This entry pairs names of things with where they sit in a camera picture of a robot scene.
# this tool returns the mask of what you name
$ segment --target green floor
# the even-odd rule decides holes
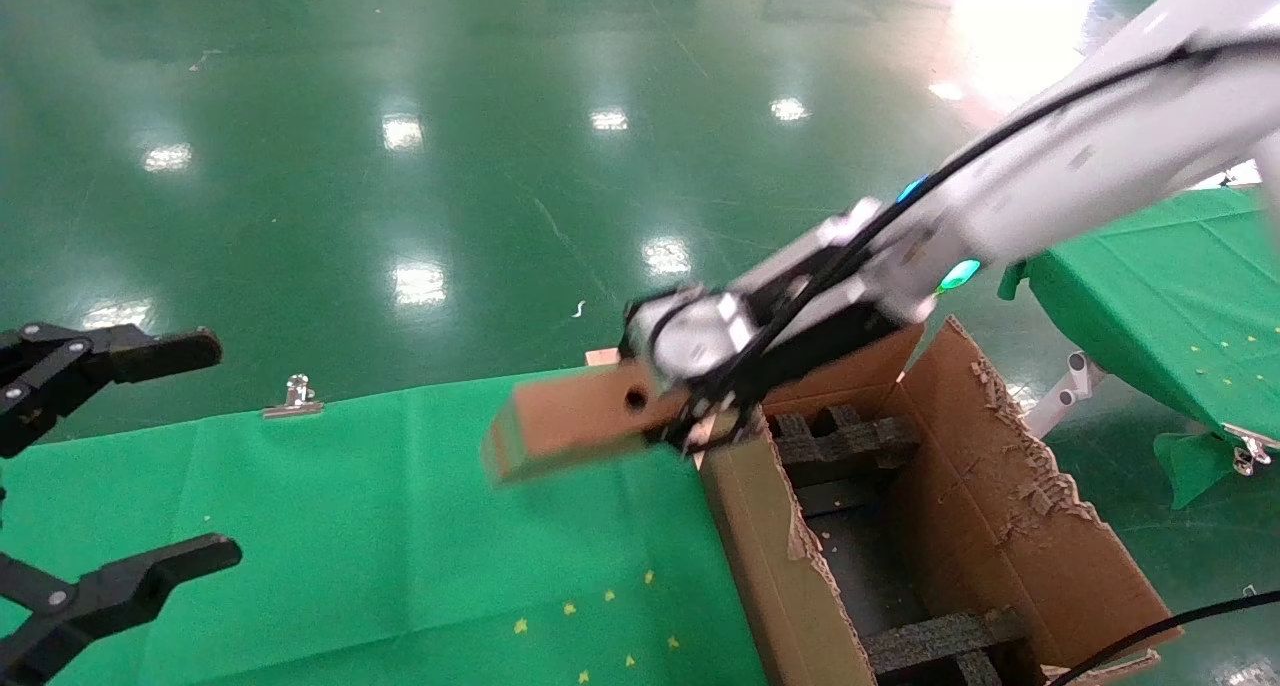
[[[1152,1],[0,0],[0,325],[221,337],[58,439],[298,371],[344,399],[573,366],[627,298],[893,197]],[[1070,346],[995,285],[945,308],[1036,398]],[[1175,610],[1280,586],[1277,476],[1170,512],[1180,427],[1107,381],[1051,443]],[[1277,621],[1192,627],[1142,681],[1276,683]]]

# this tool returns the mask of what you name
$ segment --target green tablecloth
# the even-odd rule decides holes
[[[72,580],[209,531],[244,550],[55,683],[763,686],[690,463],[489,486],[481,436],[515,383],[28,449],[0,550]],[[8,634],[26,612],[4,605]]]
[[[1231,472],[1221,424],[1280,436],[1280,282],[1261,195],[1198,189],[1010,267],[1103,369],[1211,433],[1156,454],[1181,508]]]

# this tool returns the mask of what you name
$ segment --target cardboard box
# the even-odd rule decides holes
[[[1005,381],[955,317],[904,371],[922,333],[900,331],[781,387],[764,411],[812,419],[828,404],[851,404],[864,419],[919,427],[920,449],[887,486],[883,509],[924,608],[945,616],[1011,607],[1051,674],[1170,617],[1051,449],[1028,435]],[[772,683],[876,683],[772,440],[712,452],[701,475]],[[1157,659],[1147,650],[1082,682]]]

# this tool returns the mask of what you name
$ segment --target black cable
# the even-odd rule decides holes
[[[1083,662],[1080,662],[1079,666],[1076,666],[1071,671],[1055,678],[1052,682],[1050,682],[1048,686],[1065,686],[1066,683],[1070,683],[1071,681],[1075,681],[1076,678],[1087,673],[1089,669],[1101,667],[1102,664],[1116,658],[1125,650],[1133,649],[1134,646],[1146,641],[1147,639],[1158,636],[1171,628],[1178,628],[1179,626],[1185,626],[1188,623],[1192,623],[1193,621],[1199,621],[1202,618],[1222,616],[1225,613],[1244,610],[1253,607],[1262,607],[1266,604],[1274,604],[1276,602],[1280,602],[1280,591],[1266,591],[1265,594],[1254,594],[1252,596],[1242,596],[1239,599],[1231,599],[1229,602],[1222,602],[1220,604],[1201,607],[1198,609],[1183,612],[1178,616],[1171,616],[1164,621],[1157,621],[1156,623],[1152,623],[1151,626],[1140,631],[1134,631],[1133,634],[1125,636],[1124,639],[1120,639],[1115,644],[1111,644],[1106,649],[1102,649],[1101,651],[1084,659]]]
[[[896,218],[906,212],[906,209],[914,206],[920,198],[924,198],[929,191],[938,188],[943,180],[950,179],[961,168],[969,166],[970,163],[977,161],[978,157],[984,156],[989,150],[996,148],[997,145],[1006,142],[1006,140],[1012,138],[1012,136],[1019,134],[1020,131],[1027,129],[1027,127],[1036,124],[1044,116],[1051,116],[1052,113],[1059,111],[1061,108],[1071,106],[1071,104],[1079,102],[1083,99],[1091,97],[1093,93],[1101,92],[1101,90],[1111,88],[1111,86],[1124,83],[1124,81],[1133,79],[1133,77],[1147,74],[1149,70],[1157,70],[1158,68],[1175,67],[1179,63],[1185,61],[1210,61],[1212,58],[1219,58],[1225,52],[1248,52],[1254,51],[1254,49],[1261,49],[1261,51],[1274,52],[1280,49],[1280,38],[1277,36],[1262,36],[1262,38],[1243,38],[1235,40],[1235,42],[1217,44],[1217,45],[1204,45],[1203,47],[1189,47],[1189,45],[1179,45],[1174,51],[1165,54],[1161,58],[1152,58],[1152,60],[1138,61],[1134,65],[1120,68],[1120,70],[1112,72],[1110,76],[1101,76],[1097,79],[1088,81],[1088,83],[1076,86],[1074,90],[1069,90],[1068,93],[1057,95],[1057,97],[1051,99],[1048,102],[1041,104],[1038,108],[1033,108],[1032,111],[1024,113],[1024,115],[1014,118],[1014,120],[1007,122],[1007,124],[998,127],[998,129],[992,131],[991,134],[984,136],[984,138],[978,140],[970,148],[964,150],[959,156],[952,157],[951,161],[943,163],[942,168],[937,172],[932,172],[910,193],[905,195],[904,198],[897,200],[897,202],[891,203],[884,211],[878,212],[876,218],[868,221],[863,230],[858,232],[858,235],[851,238],[841,252],[837,253],[835,259],[828,261],[808,284],[796,293],[795,298],[788,299],[774,316],[765,323],[765,325],[756,331],[754,338],[751,338],[748,344],[736,353],[728,362],[718,367],[716,372],[705,381],[704,387],[700,387],[699,393],[691,395],[685,408],[681,410],[678,421],[686,420],[691,408],[691,403],[699,399],[708,399],[712,403],[718,403],[732,390],[732,381],[737,372],[741,370],[742,363],[746,363],[754,358],[759,358],[760,355],[773,344],[773,340],[782,334],[782,330],[795,320],[797,314],[804,311],[804,308],[812,302],[819,293],[829,289],[835,285],[837,276],[845,275],[845,273],[855,273],[872,253],[868,253],[868,246],[873,239],[887,225],[892,224]]]

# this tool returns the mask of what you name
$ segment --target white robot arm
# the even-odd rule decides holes
[[[1000,267],[1253,157],[1280,203],[1280,0],[1160,0],[895,203],[864,198],[722,291],[655,294],[621,349],[690,399],[703,451],[805,372],[919,323],[960,262]],[[739,424],[709,440],[709,416]]]

